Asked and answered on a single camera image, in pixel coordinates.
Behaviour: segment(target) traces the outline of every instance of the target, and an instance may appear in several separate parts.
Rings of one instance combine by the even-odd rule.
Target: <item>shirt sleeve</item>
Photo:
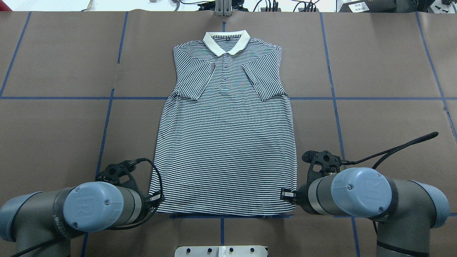
[[[277,48],[265,56],[242,65],[262,101],[286,94],[279,77],[280,64],[281,48]]]
[[[189,56],[173,48],[176,65],[176,93],[195,101],[200,99],[214,71],[214,63]]]

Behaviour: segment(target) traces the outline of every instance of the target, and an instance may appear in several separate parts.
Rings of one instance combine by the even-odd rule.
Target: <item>striped shirt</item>
[[[246,31],[207,32],[174,47],[177,82],[160,119],[159,212],[275,215],[294,210],[297,154],[281,48]],[[152,177],[149,192],[159,189]]]

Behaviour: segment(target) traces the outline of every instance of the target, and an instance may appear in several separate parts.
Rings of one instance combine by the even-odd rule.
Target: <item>white collar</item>
[[[241,35],[236,45],[232,48],[232,50],[226,52],[222,49],[213,39],[213,36],[232,36],[232,35]],[[251,37],[245,31],[234,31],[234,32],[206,32],[205,37],[203,38],[203,42],[205,45],[217,56],[221,56],[223,54],[229,53],[231,55],[236,54],[237,52],[243,50],[246,45],[248,44]]]

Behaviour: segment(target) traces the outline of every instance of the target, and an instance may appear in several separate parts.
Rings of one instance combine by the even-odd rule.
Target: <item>blue tape grid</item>
[[[104,131],[103,131],[102,142],[101,142],[101,147],[100,147],[99,160],[98,160],[98,163],[97,163],[97,171],[96,171],[96,173],[98,174],[98,172],[100,172],[100,168],[101,168],[101,157],[103,155],[105,139],[106,139],[106,132],[107,132],[107,128],[108,128],[112,102],[114,100],[166,100],[167,97],[166,96],[140,96],[140,97],[114,96],[114,89],[112,89],[110,97],[106,97],[106,96],[89,96],[89,97],[85,97],[85,96],[75,96],[75,97],[73,97],[73,96],[3,96],[3,92],[4,92],[6,84],[8,82],[8,78],[9,78],[11,69],[12,69],[12,67],[14,65],[14,61],[16,59],[17,52],[18,52],[19,47],[21,45],[22,39],[24,37],[27,25],[28,25],[30,17],[31,17],[31,14],[32,14],[32,12],[28,13],[28,16],[27,16],[26,22],[24,24],[24,28],[22,30],[21,36],[19,37],[16,49],[15,49],[14,54],[13,54],[13,57],[11,58],[11,62],[10,62],[10,65],[8,67],[8,71],[6,73],[6,76],[4,78],[4,81],[3,81],[3,84],[2,84],[2,87],[1,87],[1,90],[0,90],[0,99],[4,99],[4,100],[109,100],[108,110],[107,110],[107,114],[106,114],[105,127],[104,127]],[[452,118],[451,118],[451,116],[449,114],[447,103],[446,103],[446,101],[455,101],[455,100],[457,100],[457,97],[444,97],[440,82],[439,82],[437,74],[436,74],[435,67],[433,65],[433,61],[432,61],[431,56],[430,56],[430,52],[429,52],[428,47],[427,47],[427,43],[426,43],[425,38],[424,38],[424,34],[423,34],[423,31],[422,31],[422,26],[421,26],[421,22],[420,22],[420,18],[419,18],[419,13],[418,12],[416,12],[416,18],[417,18],[417,23],[418,23],[418,27],[419,27],[419,32],[420,32],[420,36],[421,36],[421,39],[422,39],[422,43],[424,45],[424,49],[425,49],[425,52],[427,54],[427,58],[429,60],[430,67],[432,69],[433,76],[435,78],[436,85],[437,85],[438,91],[440,93],[440,97],[337,97],[335,95],[333,76],[332,76],[331,69],[330,69],[330,59],[329,59],[329,52],[328,52],[328,47],[327,47],[327,39],[326,39],[326,35],[325,35],[324,19],[323,19],[322,13],[320,13],[320,21],[321,21],[321,27],[322,27],[322,35],[323,35],[323,40],[324,40],[325,56],[326,56],[326,61],[327,61],[329,80],[330,80],[330,84],[331,84],[332,97],[291,97],[290,99],[291,100],[329,100],[329,101],[331,100],[333,102],[334,112],[335,112],[335,119],[336,119],[336,126],[337,126],[337,129],[338,129],[338,137],[339,137],[339,141],[340,141],[340,149],[341,149],[341,154],[342,154],[343,158],[345,158],[345,152],[344,152],[344,144],[343,144],[343,139],[342,139],[341,126],[340,126],[338,108],[337,108],[337,102],[336,102],[338,100],[346,100],[346,101],[358,101],[358,100],[359,101],[367,101],[367,100],[375,100],[375,101],[376,100],[378,100],[378,101],[379,100],[384,100],[384,101],[397,101],[397,100],[401,100],[401,101],[437,101],[437,100],[441,100],[443,102],[443,105],[444,105],[445,109],[446,109],[447,118],[448,118],[449,124],[451,126],[451,129],[452,129],[452,132],[453,132],[453,135],[454,135],[454,139],[456,140],[456,143],[457,143],[457,133],[456,133],[455,126],[453,124]],[[122,46],[123,46],[123,41],[124,41],[124,37],[125,37],[125,31],[126,31],[126,27],[127,27],[127,20],[128,20],[128,12],[125,13],[124,24],[123,24],[123,29],[122,29],[122,36],[121,36],[121,41],[120,41],[120,44],[119,44],[119,53],[118,53],[117,63],[120,63],[120,60],[121,60]],[[223,32],[225,31],[225,27],[226,27],[226,22],[222,22],[222,31]],[[274,215],[274,216],[250,216],[250,217],[244,217],[244,216],[221,216],[221,215],[193,215],[193,214],[181,215],[181,214],[173,214],[173,215],[170,215],[170,219],[202,219],[202,218],[204,218],[204,219],[210,219],[210,218],[220,219],[221,245],[224,245],[225,244],[225,238],[224,238],[225,219],[238,219],[238,218],[240,218],[240,219],[241,218],[286,219],[286,218],[291,218],[292,216],[293,215],[287,215],[287,214]],[[451,217],[457,217],[457,213],[451,213],[450,216]],[[355,242],[355,246],[356,246],[356,254],[357,254],[357,257],[360,257],[360,249],[359,249],[359,244],[358,244],[358,236],[357,236],[357,228],[356,228],[355,218],[351,217],[351,216],[334,216],[334,217],[335,218],[350,218],[351,219],[352,230],[353,230],[353,234],[354,234],[354,242]],[[83,243],[83,246],[82,246],[81,257],[85,256],[85,250],[86,250],[86,247],[87,247],[87,240],[88,240],[88,233],[86,233],[85,237],[84,237],[84,243]]]

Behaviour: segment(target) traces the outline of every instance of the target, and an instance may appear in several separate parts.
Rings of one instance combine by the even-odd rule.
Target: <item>white paper tag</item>
[[[349,5],[349,8],[352,12],[363,12],[370,10],[365,2]]]

